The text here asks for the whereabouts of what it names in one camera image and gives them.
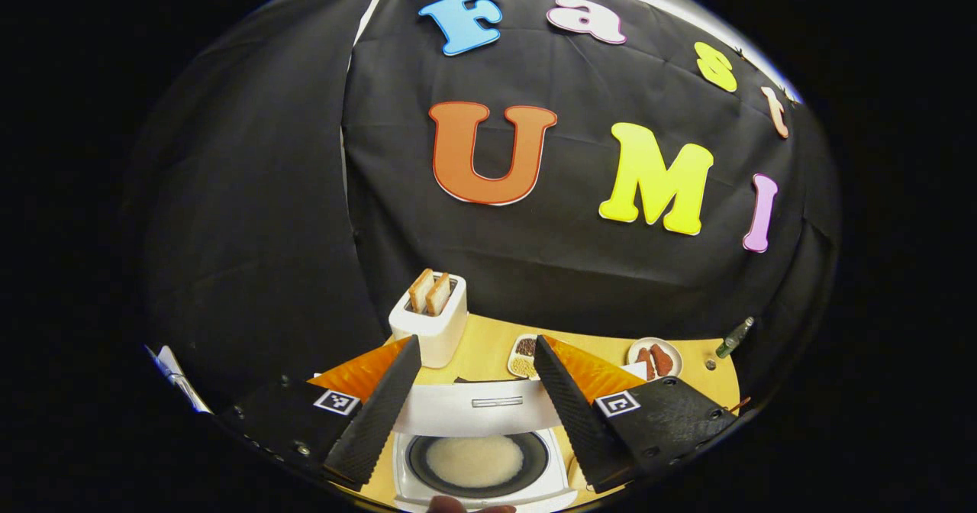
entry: food on plate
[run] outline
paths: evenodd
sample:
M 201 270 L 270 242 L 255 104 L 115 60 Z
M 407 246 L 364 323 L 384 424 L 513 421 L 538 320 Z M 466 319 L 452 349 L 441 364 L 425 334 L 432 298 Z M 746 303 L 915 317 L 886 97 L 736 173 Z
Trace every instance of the food on plate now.
M 629 373 L 620 366 L 608 363 L 601 357 L 593 356 L 586 350 L 577 349 L 569 343 L 564 343 L 551 336 L 543 336 L 559 362 L 566 368 L 573 383 L 583 392 L 583 397 L 592 404 L 594 398 L 621 392 L 638 385 L 644 385 L 644 379 Z
M 515 357 L 512 360 L 512 371 L 523 377 L 535 377 L 537 374 L 537 368 L 533 366 L 533 361 L 523 359 L 523 357 Z
M 535 352 L 537 352 L 537 340 L 531 337 L 524 337 L 519 340 L 519 344 L 516 345 L 516 353 L 524 354 L 527 357 L 532 357 Z
M 450 485 L 484 489 L 515 477 L 523 467 L 523 450 L 502 435 L 444 437 L 430 445 L 425 460 Z
M 387 369 L 394 360 L 397 360 L 397 355 L 401 353 L 409 339 L 411 337 L 405 337 L 360 354 L 356 359 L 348 360 L 326 373 L 311 378 L 308 383 L 342 392 L 345 395 L 353 395 L 360 401 L 366 402 L 376 391 L 383 374 L 387 373 Z
M 441 273 L 439 279 L 434 283 L 427 293 L 428 314 L 432 316 L 440 315 L 447 304 L 447 297 L 451 295 L 451 281 L 447 273 Z
M 675 365 L 675 361 L 671 360 L 671 356 L 664 352 L 662 347 L 655 343 L 650 350 L 652 358 L 655 359 L 655 368 L 659 373 L 659 376 L 664 376 L 670 373 L 672 367 Z
M 648 381 L 655 379 L 655 364 L 652 364 L 652 354 L 645 347 L 641 347 L 641 350 L 638 350 L 638 361 L 639 363 L 645 363 L 646 369 L 648 369 L 645 379 Z
M 411 296 L 411 308 L 414 312 L 424 312 L 424 308 L 427 307 L 427 294 L 430 288 L 434 287 L 434 272 L 430 269 L 425 269 L 411 284 L 408 288 L 408 294 Z

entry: wooden table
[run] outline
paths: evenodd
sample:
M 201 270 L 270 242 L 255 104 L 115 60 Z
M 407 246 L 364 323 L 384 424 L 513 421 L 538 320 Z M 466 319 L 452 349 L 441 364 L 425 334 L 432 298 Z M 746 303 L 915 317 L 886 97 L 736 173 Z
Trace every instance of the wooden table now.
M 450 385 L 455 378 L 468 381 L 488 381 L 500 379 L 516 379 L 516 376 L 506 369 L 506 361 L 516 338 L 522 334 L 546 334 L 567 342 L 587 352 L 595 354 L 604 360 L 623 366 L 629 347 L 633 339 L 608 338 L 571 334 L 532 328 L 509 322 L 495 321 L 484 316 L 468 315 L 464 335 L 455 350 L 454 357 L 447 366 L 440 369 L 422 367 L 414 383 L 419 385 Z M 679 378 L 696 388 L 699 392 L 716 401 L 719 405 L 732 408 L 740 402 L 740 384 L 737 381 L 733 360 L 730 357 L 718 359 L 715 356 L 716 347 L 722 339 L 704 340 L 670 340 L 675 349 L 682 356 L 682 373 Z M 705 368 L 705 360 L 716 361 L 715 370 Z M 562 426 L 554 427 L 559 449 L 563 453 L 564 467 L 569 470 L 573 458 L 572 448 L 569 446 L 566 431 Z M 388 506 L 394 505 L 394 472 L 393 472 L 394 436 L 387 439 L 386 447 L 380 454 L 376 468 L 369 484 L 363 486 L 357 493 L 357 498 L 366 498 L 373 502 L 380 502 Z M 579 489 L 576 501 L 572 505 L 590 502 L 617 492 L 622 486 L 611 491 L 600 493 Z

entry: hand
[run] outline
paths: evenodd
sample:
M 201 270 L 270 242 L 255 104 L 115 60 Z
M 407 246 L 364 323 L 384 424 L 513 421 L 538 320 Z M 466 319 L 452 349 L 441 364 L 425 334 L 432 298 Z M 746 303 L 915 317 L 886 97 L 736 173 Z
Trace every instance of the hand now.
M 430 499 L 427 513 L 466 513 L 465 506 L 457 499 L 447 495 L 436 495 Z M 493 505 L 478 510 L 477 513 L 516 513 L 516 508 L 510 505 Z

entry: rice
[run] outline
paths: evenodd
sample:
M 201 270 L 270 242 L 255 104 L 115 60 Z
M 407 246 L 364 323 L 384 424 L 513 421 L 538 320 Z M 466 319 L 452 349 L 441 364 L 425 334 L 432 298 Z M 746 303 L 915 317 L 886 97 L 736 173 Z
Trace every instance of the rice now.
M 523 467 L 523 450 L 502 435 L 445 437 L 430 445 L 426 460 L 444 482 L 479 489 L 515 477 Z

